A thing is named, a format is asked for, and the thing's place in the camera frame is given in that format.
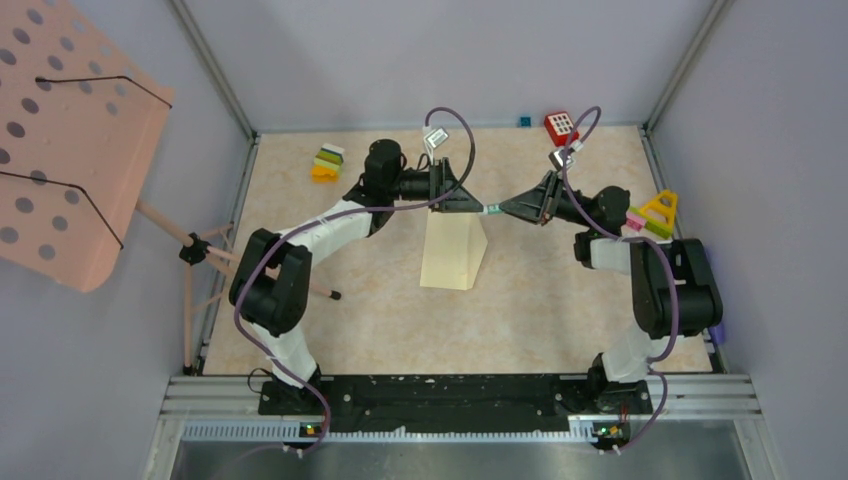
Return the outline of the pink perforated music stand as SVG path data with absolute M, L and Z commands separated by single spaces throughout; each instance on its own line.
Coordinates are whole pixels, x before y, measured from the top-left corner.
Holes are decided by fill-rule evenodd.
M 1 5 L 1 256 L 89 293 L 112 274 L 135 214 L 186 265 L 225 254 L 141 197 L 173 109 L 151 75 L 70 1 Z

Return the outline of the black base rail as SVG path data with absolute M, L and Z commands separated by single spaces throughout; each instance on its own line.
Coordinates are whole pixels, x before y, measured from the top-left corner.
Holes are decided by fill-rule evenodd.
M 750 379 L 668 374 L 592 392 L 569 374 L 336 375 L 288 394 L 264 375 L 175 377 L 154 434 L 305 453 L 332 444 L 573 444 L 620 452 L 663 423 L 708 426 L 762 417 Z

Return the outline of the pink small block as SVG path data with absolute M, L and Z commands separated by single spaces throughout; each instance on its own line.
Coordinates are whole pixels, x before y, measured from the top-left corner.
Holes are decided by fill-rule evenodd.
M 647 220 L 638 213 L 628 211 L 625 226 L 633 232 L 641 232 L 647 224 Z

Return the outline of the stacked colourful toy blocks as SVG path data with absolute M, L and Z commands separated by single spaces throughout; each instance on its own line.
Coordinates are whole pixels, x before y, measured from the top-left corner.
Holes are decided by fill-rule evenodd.
M 313 158 L 310 172 L 315 183 L 336 182 L 344 164 L 345 149 L 334 144 L 325 143 Z

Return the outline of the yellow green toy block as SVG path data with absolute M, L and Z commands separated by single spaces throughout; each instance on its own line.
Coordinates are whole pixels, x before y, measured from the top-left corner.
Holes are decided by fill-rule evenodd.
M 668 189 L 662 190 L 636 213 L 644 219 L 644 228 L 662 239 L 670 239 L 675 230 L 678 195 Z

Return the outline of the glue stick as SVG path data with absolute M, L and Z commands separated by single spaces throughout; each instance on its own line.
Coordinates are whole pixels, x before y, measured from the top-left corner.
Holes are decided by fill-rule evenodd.
M 484 215 L 498 215 L 498 214 L 502 214 L 502 213 L 503 213 L 503 211 L 501 210 L 501 208 L 500 208 L 500 205 L 499 205 L 499 204 L 490 204 L 490 205 L 487 205 L 487 206 L 484 208 L 484 211 L 483 211 L 483 214 L 484 214 Z

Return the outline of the red toy block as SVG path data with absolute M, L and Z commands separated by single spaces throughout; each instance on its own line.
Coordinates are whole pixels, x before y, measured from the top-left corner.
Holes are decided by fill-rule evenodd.
M 578 140 L 580 137 L 567 111 L 547 114 L 544 117 L 543 126 L 556 147 L 567 146 L 570 144 L 569 140 Z

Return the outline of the yellow envelope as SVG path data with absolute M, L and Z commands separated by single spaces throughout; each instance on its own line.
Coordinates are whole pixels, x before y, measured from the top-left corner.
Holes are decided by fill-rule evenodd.
M 487 246 L 478 213 L 429 212 L 419 285 L 460 291 L 472 289 Z

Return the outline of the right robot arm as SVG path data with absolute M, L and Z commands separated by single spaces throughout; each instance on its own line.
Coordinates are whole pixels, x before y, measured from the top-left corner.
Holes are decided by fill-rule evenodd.
M 600 412 L 638 398 L 637 385 L 667 358 L 679 337 L 718 325 L 723 304 L 704 246 L 697 239 L 656 242 L 622 234 L 629 191 L 608 186 L 586 197 L 550 171 L 534 188 L 500 203 L 519 220 L 545 225 L 553 219 L 585 226 L 574 255 L 584 267 L 630 279 L 634 324 L 593 360 L 583 396 Z

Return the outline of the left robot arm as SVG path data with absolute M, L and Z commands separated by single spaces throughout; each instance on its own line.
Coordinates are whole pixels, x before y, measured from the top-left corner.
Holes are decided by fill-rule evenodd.
M 314 266 L 373 236 L 396 212 L 440 211 L 445 203 L 467 197 L 464 183 L 475 155 L 469 154 L 462 174 L 455 176 L 447 159 L 412 169 L 396 141 L 377 140 L 356 183 L 325 213 L 282 232 L 260 228 L 251 234 L 229 291 L 234 324 L 271 361 L 271 374 L 292 410 L 308 413 L 321 397 L 319 367 L 300 328 Z

